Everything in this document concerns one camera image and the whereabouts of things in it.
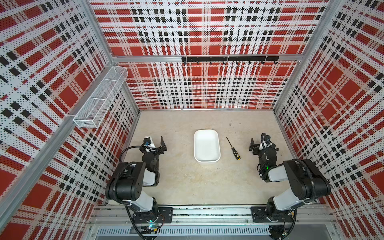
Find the black yellow screwdriver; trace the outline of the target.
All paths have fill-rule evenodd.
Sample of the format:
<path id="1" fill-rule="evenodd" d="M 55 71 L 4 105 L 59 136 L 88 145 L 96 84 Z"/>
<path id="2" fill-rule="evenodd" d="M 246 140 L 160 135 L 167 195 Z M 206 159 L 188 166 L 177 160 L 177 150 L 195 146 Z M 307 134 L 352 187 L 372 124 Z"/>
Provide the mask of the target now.
<path id="1" fill-rule="evenodd" d="M 232 150 L 233 155 L 234 155 L 234 157 L 236 158 L 236 160 L 237 160 L 237 161 L 241 160 L 241 157 L 240 157 L 238 151 L 232 146 L 232 144 L 231 144 L 230 140 L 228 139 L 228 137 L 227 137 L 227 141 L 229 142 L 229 144 L 230 144 L 230 146 L 231 146 L 231 150 Z"/>

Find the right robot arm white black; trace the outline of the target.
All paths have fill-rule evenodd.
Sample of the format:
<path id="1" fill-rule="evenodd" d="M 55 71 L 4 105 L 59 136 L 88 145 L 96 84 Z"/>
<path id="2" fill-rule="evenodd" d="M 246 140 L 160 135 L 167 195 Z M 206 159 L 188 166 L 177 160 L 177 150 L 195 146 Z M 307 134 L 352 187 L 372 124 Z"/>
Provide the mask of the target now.
<path id="1" fill-rule="evenodd" d="M 253 220 L 278 223 L 294 217 L 297 208 L 326 197 L 331 193 L 331 185 L 319 168 L 309 159 L 292 159 L 277 165 L 279 149 L 271 142 L 271 136 L 261 134 L 259 144 L 251 140 L 249 151 L 257 155 L 259 177 L 266 183 L 285 182 L 289 188 L 283 193 L 270 197 L 264 207 L 252 207 Z"/>

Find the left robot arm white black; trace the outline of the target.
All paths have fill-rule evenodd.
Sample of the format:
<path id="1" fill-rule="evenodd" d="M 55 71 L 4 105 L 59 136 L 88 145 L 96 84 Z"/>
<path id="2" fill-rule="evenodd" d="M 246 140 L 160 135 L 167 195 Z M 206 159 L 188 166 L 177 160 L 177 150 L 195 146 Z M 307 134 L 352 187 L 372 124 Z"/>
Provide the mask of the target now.
<path id="1" fill-rule="evenodd" d="M 123 154 L 131 149 L 139 149 L 143 154 L 139 162 L 124 162 Z M 124 205 L 128 211 L 147 223 L 154 223 L 160 216 L 157 200 L 143 190 L 144 187 L 156 187 L 160 182 L 159 156 L 167 151 L 164 138 L 156 147 L 152 137 L 144 138 L 139 146 L 130 146 L 122 150 L 119 164 L 106 187 L 106 197 Z"/>

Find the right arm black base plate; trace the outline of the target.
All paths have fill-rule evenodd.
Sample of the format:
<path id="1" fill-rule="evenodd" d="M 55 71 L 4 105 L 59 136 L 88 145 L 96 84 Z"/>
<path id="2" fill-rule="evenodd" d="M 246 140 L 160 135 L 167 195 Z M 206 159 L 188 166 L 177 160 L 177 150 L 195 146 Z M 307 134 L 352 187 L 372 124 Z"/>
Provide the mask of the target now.
<path id="1" fill-rule="evenodd" d="M 269 209 L 266 206 L 251 207 L 254 223 L 293 223 L 294 216 L 290 211 Z"/>

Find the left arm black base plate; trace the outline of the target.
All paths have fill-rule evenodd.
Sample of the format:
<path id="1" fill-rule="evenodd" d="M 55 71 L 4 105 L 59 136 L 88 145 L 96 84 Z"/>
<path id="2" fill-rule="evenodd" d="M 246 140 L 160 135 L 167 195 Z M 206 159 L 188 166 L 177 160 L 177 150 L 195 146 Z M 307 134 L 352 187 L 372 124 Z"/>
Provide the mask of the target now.
<path id="1" fill-rule="evenodd" d="M 149 212 L 135 212 L 133 221 L 135 224 L 169 224 L 173 219 L 173 210 L 172 207 L 159 207 Z"/>

